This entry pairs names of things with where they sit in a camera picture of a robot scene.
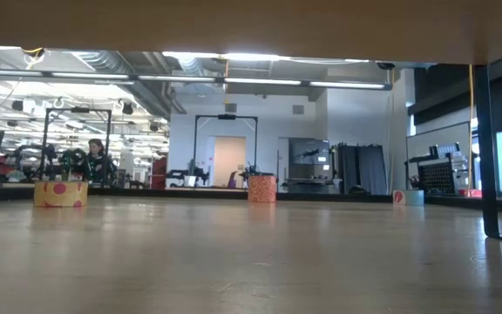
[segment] doorway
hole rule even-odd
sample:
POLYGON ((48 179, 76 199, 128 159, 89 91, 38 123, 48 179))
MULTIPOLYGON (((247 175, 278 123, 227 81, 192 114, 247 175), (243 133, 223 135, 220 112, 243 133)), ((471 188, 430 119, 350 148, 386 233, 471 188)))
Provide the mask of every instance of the doorway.
POLYGON ((214 183, 215 187, 227 187, 233 172, 236 187, 243 187, 237 175, 245 167, 245 138, 216 136, 214 138, 214 183))

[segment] wooden floor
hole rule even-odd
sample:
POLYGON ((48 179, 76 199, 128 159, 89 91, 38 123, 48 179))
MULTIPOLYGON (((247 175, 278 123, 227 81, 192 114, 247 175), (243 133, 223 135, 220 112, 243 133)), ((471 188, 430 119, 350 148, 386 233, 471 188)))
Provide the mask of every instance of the wooden floor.
POLYGON ((502 313, 502 242, 475 210, 89 203, 0 203, 0 313, 502 313))

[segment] person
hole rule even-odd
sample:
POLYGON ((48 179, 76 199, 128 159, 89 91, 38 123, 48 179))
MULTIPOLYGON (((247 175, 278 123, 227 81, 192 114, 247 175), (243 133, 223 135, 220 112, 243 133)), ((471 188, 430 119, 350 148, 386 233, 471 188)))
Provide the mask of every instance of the person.
POLYGON ((88 163, 91 167, 91 177, 94 182, 101 182, 104 179, 104 165, 108 160, 107 176, 115 177, 115 165, 113 165, 105 156, 104 144, 100 139, 91 139, 88 141, 90 153, 88 154, 88 163))

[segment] dark hair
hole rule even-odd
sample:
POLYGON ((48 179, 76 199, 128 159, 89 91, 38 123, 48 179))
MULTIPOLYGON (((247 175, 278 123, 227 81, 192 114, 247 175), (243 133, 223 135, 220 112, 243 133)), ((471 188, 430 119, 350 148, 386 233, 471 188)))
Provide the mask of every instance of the dark hair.
POLYGON ((104 144, 102 143, 101 139, 91 139, 88 141, 88 145, 91 145, 91 144, 98 145, 98 147, 100 147, 100 153, 104 152, 104 144))

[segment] red polka dot box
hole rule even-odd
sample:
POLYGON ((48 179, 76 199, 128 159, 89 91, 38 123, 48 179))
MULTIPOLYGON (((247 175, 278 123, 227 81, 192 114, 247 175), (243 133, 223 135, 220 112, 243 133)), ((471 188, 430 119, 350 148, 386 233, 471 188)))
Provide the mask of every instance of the red polka dot box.
POLYGON ((42 181, 34 186, 34 206, 81 208, 86 206, 88 182, 42 181))

